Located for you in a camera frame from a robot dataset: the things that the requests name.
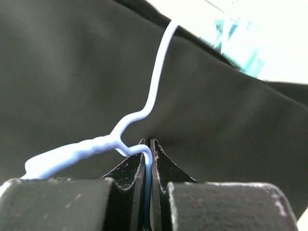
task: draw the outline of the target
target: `coated wire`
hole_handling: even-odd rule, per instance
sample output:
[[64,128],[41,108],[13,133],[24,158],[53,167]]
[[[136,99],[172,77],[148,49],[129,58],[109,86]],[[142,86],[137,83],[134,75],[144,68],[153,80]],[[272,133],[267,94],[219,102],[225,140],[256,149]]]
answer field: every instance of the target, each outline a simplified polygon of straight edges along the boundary
[[32,157],[26,161],[26,174],[23,175],[21,179],[50,178],[55,173],[76,164],[82,159],[113,149],[116,149],[125,157],[143,153],[145,158],[144,228],[146,231],[151,231],[150,202],[152,187],[152,153],[150,148],[144,144],[127,147],[122,142],[121,135],[131,123],[144,119],[151,113],[157,97],[159,79],[163,69],[165,56],[177,27],[178,24],[172,20],[164,32],[156,55],[148,99],[141,111],[123,117],[107,136],[65,145]]

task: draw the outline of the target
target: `black metal jaw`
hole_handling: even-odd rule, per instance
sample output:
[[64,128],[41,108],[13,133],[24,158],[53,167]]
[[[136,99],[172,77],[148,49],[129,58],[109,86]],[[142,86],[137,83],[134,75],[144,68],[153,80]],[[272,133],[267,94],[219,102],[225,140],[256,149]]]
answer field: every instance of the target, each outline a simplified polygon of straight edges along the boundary
[[[284,194],[267,183],[198,183],[164,153],[153,153],[155,231],[296,231]],[[101,179],[7,181],[0,231],[141,231],[145,164],[131,156]]]

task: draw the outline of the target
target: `wire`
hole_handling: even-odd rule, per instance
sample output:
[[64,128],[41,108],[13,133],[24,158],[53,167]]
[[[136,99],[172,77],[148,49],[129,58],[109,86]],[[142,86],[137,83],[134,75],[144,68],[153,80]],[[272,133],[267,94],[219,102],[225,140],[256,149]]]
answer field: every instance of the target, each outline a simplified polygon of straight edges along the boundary
[[110,135],[65,145],[32,157],[26,161],[26,174],[22,176],[21,179],[46,179],[74,165],[82,159],[113,149],[116,149],[120,154],[126,157],[143,153],[145,158],[144,228],[146,231],[151,231],[150,202],[152,187],[152,153],[150,148],[144,144],[127,147],[122,142],[121,135],[128,125],[146,118],[151,113],[157,97],[159,79],[163,69],[166,52],[177,27],[178,24],[171,21],[164,32],[154,64],[148,99],[141,111],[123,117]]

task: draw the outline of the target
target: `teal object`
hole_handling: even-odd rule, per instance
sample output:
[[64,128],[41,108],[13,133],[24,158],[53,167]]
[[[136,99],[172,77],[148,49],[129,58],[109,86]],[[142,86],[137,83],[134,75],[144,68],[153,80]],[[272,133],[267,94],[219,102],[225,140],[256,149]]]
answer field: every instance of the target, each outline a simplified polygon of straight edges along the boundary
[[250,22],[223,19],[216,20],[213,26],[217,37],[212,41],[200,39],[225,56],[237,70],[257,78],[265,64],[258,27]]

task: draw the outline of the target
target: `dark green cloth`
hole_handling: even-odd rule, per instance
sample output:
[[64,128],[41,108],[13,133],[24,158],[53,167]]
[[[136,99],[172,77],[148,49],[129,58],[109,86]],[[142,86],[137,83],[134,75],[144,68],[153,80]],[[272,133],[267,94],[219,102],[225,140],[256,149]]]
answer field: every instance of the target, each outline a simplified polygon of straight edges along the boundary
[[[22,176],[34,155],[109,134],[143,108],[168,21],[140,0],[120,2],[0,1],[0,180]],[[158,139],[199,181],[276,184],[299,216],[308,206],[308,108],[289,94],[181,29],[153,112],[123,141]],[[121,159],[104,153],[59,175],[100,177]]]

